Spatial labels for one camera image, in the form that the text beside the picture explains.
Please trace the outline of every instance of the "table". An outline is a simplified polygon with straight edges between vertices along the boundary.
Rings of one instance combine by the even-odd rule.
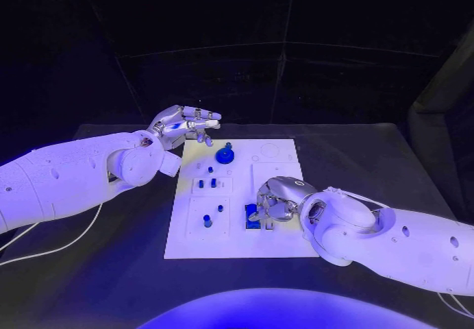
[[[75,138],[132,132],[142,125],[82,125]],[[341,188],[395,208],[454,218],[409,145],[389,123],[236,125],[213,138],[292,138],[305,181]],[[174,150],[180,155],[181,147]],[[102,206],[91,231],[66,250],[0,268],[0,326],[132,328],[213,293],[245,288],[307,289],[373,303],[442,328],[471,328],[435,293],[380,277],[360,264],[321,258],[164,260],[177,178],[152,181]],[[42,223],[1,260],[65,245],[95,209]],[[467,307],[474,307],[468,298]]]

